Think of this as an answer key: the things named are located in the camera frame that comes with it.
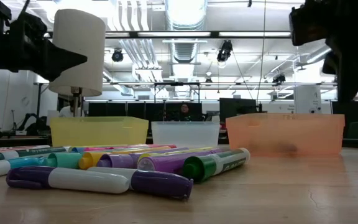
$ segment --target marker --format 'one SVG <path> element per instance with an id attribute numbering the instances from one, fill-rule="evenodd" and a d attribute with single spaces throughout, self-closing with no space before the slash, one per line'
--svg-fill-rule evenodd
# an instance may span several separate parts
<path id="1" fill-rule="evenodd" d="M 11 150 L 23 150 L 23 149 L 41 149 L 41 148 L 46 148 L 46 147 L 50 147 L 50 146 L 44 145 L 44 146 L 0 147 L 0 152 L 11 151 Z"/>
<path id="2" fill-rule="evenodd" d="M 180 175 L 183 164 L 187 158 L 191 156 L 205 156 L 224 151 L 225 149 L 215 149 L 210 151 L 189 152 L 168 156 L 143 157 L 137 163 L 137 168 L 140 170 L 152 170 Z"/>
<path id="3" fill-rule="evenodd" d="M 25 157 L 0 161 L 0 176 L 6 175 L 9 170 L 24 166 L 41 166 L 44 157 Z"/>
<path id="4" fill-rule="evenodd" d="M 182 151 L 188 148 L 176 148 L 176 149 L 164 149 L 158 151 L 150 151 L 152 153 L 165 153 L 165 152 L 175 152 Z M 117 154 L 105 154 L 100 157 L 99 162 L 96 166 L 98 167 L 115 167 L 115 168 L 129 168 L 136 169 L 137 161 L 141 155 L 145 152 L 135 152 L 126 155 L 117 155 Z"/>
<path id="5" fill-rule="evenodd" d="M 53 152 L 66 152 L 68 147 L 46 147 L 41 149 L 23 149 L 0 152 L 0 160 L 14 159 L 24 156 L 39 156 L 41 154 L 50 154 Z"/>
<path id="6" fill-rule="evenodd" d="M 189 153 L 189 152 L 200 152 L 200 151 L 209 151 L 212 150 L 212 147 L 202 147 L 202 148 L 197 148 L 197 149 L 188 149 L 188 150 L 182 150 L 182 151 L 176 151 L 176 152 L 165 152 L 165 153 L 160 153 L 160 154 L 156 154 L 156 153 L 144 153 L 142 154 L 139 158 L 138 161 L 143 159 L 144 157 L 150 157 L 150 156 L 167 156 L 167 155 L 175 155 L 175 154 L 181 154 L 181 153 Z"/>
<path id="7" fill-rule="evenodd" d="M 47 159 L 44 160 L 43 166 L 62 167 L 79 169 L 78 161 L 82 158 L 82 154 L 74 152 L 58 152 L 51 153 Z"/>
<path id="8" fill-rule="evenodd" d="M 151 145 L 138 144 L 138 145 L 130 145 L 130 146 L 93 146 L 93 147 L 85 146 L 85 147 L 73 147 L 71 152 L 103 151 L 106 149 L 130 149 L 130 148 L 140 149 L 140 148 L 164 147 L 164 146 L 168 146 L 170 148 L 176 148 L 176 145 L 156 145 L 156 144 L 151 144 Z"/>
<path id="9" fill-rule="evenodd" d="M 88 170 L 123 175 L 130 180 L 131 190 L 161 197 L 188 199 L 193 187 L 193 180 L 164 172 L 108 167 L 91 167 Z"/>
<path id="10" fill-rule="evenodd" d="M 12 169 L 6 177 L 10 187 L 25 189 L 70 189 L 120 194 L 128 190 L 129 180 L 122 175 L 87 170 L 29 166 Z"/>
<path id="11" fill-rule="evenodd" d="M 213 175 L 241 166 L 250 160 L 247 149 L 240 148 L 207 156 L 192 156 L 186 159 L 183 176 L 202 182 Z"/>
<path id="12" fill-rule="evenodd" d="M 86 152 L 83 157 L 78 161 L 78 165 L 80 169 L 86 170 L 89 167 L 94 167 L 98 164 L 100 157 L 104 154 L 130 154 L 134 152 L 149 152 L 153 150 L 162 150 L 169 149 L 168 146 L 164 147 L 155 147 L 155 148 L 143 148 L 143 149 L 121 149 L 121 150 L 111 150 L 111 151 L 103 151 L 103 152 Z"/>

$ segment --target wooden table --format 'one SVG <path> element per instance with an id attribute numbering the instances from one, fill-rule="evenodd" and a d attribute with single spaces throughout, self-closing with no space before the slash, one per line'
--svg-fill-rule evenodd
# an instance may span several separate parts
<path id="1" fill-rule="evenodd" d="M 358 224 L 358 149 L 342 157 L 253 157 L 195 185 L 189 201 L 127 192 L 12 189 L 0 177 L 0 223 Z"/>

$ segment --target orange plastic bin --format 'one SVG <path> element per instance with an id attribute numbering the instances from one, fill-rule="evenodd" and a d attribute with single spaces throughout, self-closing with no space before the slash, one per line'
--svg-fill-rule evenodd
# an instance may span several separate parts
<path id="1" fill-rule="evenodd" d="M 333 156 L 342 149 L 343 114 L 245 114 L 226 119 L 231 149 L 252 156 Z"/>

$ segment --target white plastic bin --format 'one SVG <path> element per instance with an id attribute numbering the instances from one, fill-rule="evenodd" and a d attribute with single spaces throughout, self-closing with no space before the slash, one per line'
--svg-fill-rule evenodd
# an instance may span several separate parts
<path id="1" fill-rule="evenodd" d="M 178 147 L 217 146 L 220 124 L 217 122 L 152 122 L 153 144 Z"/>

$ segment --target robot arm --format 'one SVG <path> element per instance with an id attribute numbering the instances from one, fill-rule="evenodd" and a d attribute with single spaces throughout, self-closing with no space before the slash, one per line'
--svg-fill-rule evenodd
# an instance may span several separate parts
<path id="1" fill-rule="evenodd" d="M 86 56 L 56 47 L 45 38 L 47 26 L 25 8 L 9 23 L 11 10 L 0 1 L 0 69 L 31 70 L 52 82 L 62 71 L 87 61 Z M 4 25 L 10 27 L 7 32 Z"/>
<path id="2" fill-rule="evenodd" d="M 337 75 L 338 101 L 351 101 L 358 92 L 358 1 L 306 0 L 290 13 L 294 46 L 326 39 L 332 48 L 323 72 Z"/>

